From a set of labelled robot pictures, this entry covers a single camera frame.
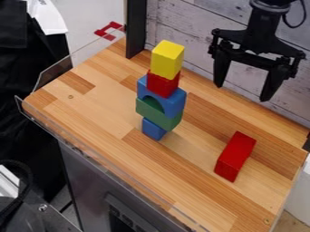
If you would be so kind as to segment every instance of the blue arch block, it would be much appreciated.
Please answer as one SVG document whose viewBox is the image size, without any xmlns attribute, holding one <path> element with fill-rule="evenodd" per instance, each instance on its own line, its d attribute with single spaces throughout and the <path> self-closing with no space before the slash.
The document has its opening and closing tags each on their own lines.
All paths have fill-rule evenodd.
<svg viewBox="0 0 310 232">
<path fill-rule="evenodd" d="M 178 88 L 169 98 L 163 98 L 148 90 L 147 75 L 145 75 L 138 80 L 138 98 L 143 100 L 146 96 L 156 99 L 163 108 L 165 116 L 171 119 L 183 111 L 187 94 L 185 91 Z"/>
<path fill-rule="evenodd" d="M 166 130 L 146 118 L 142 120 L 142 132 L 154 140 L 160 140 L 167 133 Z"/>
</svg>

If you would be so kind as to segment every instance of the block tower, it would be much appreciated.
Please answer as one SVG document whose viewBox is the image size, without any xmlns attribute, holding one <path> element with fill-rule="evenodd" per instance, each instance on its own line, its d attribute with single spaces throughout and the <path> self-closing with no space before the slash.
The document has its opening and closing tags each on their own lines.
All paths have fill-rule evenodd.
<svg viewBox="0 0 310 232">
<path fill-rule="evenodd" d="M 187 94 L 179 77 L 184 47 L 166 40 L 151 53 L 150 70 L 138 80 L 136 112 L 143 116 L 142 132 L 160 140 L 181 121 Z"/>
</svg>

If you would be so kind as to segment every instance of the yellow cube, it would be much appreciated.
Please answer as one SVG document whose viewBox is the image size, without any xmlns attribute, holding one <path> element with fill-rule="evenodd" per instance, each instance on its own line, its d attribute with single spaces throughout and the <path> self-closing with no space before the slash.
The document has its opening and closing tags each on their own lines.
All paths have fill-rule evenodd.
<svg viewBox="0 0 310 232">
<path fill-rule="evenodd" d="M 161 41 L 151 53 L 150 72 L 173 80 L 182 67 L 184 46 Z"/>
</svg>

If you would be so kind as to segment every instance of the green block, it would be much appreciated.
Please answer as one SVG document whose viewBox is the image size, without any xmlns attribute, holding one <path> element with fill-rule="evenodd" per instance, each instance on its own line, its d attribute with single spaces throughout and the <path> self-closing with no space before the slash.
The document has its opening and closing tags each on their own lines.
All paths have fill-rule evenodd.
<svg viewBox="0 0 310 232">
<path fill-rule="evenodd" d="M 151 97 L 146 97 L 144 100 L 137 98 L 136 112 L 166 131 L 172 131 L 179 124 L 183 116 L 182 111 L 172 119 L 167 118 L 161 105 Z"/>
</svg>

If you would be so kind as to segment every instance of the wooden tabletop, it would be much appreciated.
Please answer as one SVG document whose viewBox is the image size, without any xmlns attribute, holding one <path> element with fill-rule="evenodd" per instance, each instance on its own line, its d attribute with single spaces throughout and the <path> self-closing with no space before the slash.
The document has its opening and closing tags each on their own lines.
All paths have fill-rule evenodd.
<svg viewBox="0 0 310 232">
<path fill-rule="evenodd" d="M 135 111 L 136 81 L 149 69 L 150 52 L 131 60 L 124 54 L 121 40 L 28 96 L 37 112 L 24 109 L 47 126 L 53 121 L 61 136 L 58 126 L 69 131 L 104 159 L 85 149 L 90 156 L 193 229 L 268 231 L 305 161 L 309 129 L 183 69 L 183 120 L 162 141 L 152 140 L 140 132 Z M 213 169 L 236 131 L 257 145 L 231 183 Z"/>
</svg>

